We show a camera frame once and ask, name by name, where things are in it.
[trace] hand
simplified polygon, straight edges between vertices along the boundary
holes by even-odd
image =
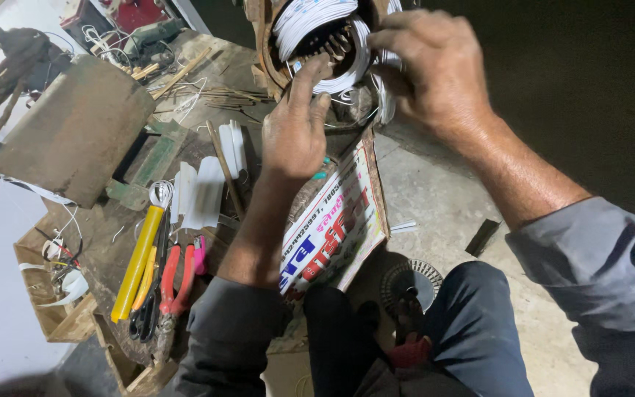
[[[482,138],[482,123],[493,111],[481,48],[469,22],[444,11],[418,10],[388,15],[383,28],[369,35],[367,44],[403,59],[410,84],[394,68],[375,69],[397,96],[401,112],[450,146]]]
[[[295,74],[287,94],[264,118],[261,177],[269,185],[295,193],[318,170],[324,159],[324,118],[330,94],[321,93],[311,103],[313,87],[331,74],[321,54]]]

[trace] yellow handle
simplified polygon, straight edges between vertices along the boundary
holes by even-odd
[[[139,292],[136,293],[136,299],[131,305],[132,310],[139,310],[143,304],[148,290],[151,288],[151,280],[153,279],[153,264],[156,262],[157,247],[154,245],[151,247],[151,252],[148,254],[148,261],[146,261],[146,269],[143,271],[143,278],[141,278],[141,286],[139,286]]]
[[[114,302],[114,307],[111,310],[111,320],[115,323],[119,319],[125,320],[129,317],[132,299],[136,296],[136,291],[139,288],[144,264],[148,261],[148,256],[153,246],[153,239],[158,230],[158,224],[161,223],[161,215],[163,215],[163,208],[155,205],[148,208],[146,220],[143,223],[143,228],[141,228],[141,234],[136,242],[136,247],[134,247],[134,252],[131,254],[129,266],[126,268],[126,274],[121,281],[119,293],[116,295],[116,302]]]

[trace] man's left hand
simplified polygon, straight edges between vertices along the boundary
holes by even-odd
[[[261,177],[269,185],[297,193],[322,164],[330,94],[311,98],[315,84],[331,74],[329,59],[321,54],[306,62],[276,109],[264,118]]]

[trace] pink tool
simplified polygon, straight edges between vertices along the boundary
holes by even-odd
[[[207,267],[205,266],[205,236],[199,236],[195,238],[195,274],[203,275],[207,273]]]

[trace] knee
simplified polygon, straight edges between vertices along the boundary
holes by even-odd
[[[467,283],[474,287],[491,287],[502,285],[508,289],[509,283],[504,272],[481,261],[464,262],[455,266],[446,276],[445,281],[453,280]]]
[[[349,302],[343,292],[334,287],[318,284],[308,288],[303,309],[309,316],[331,316],[345,304],[349,305]]]

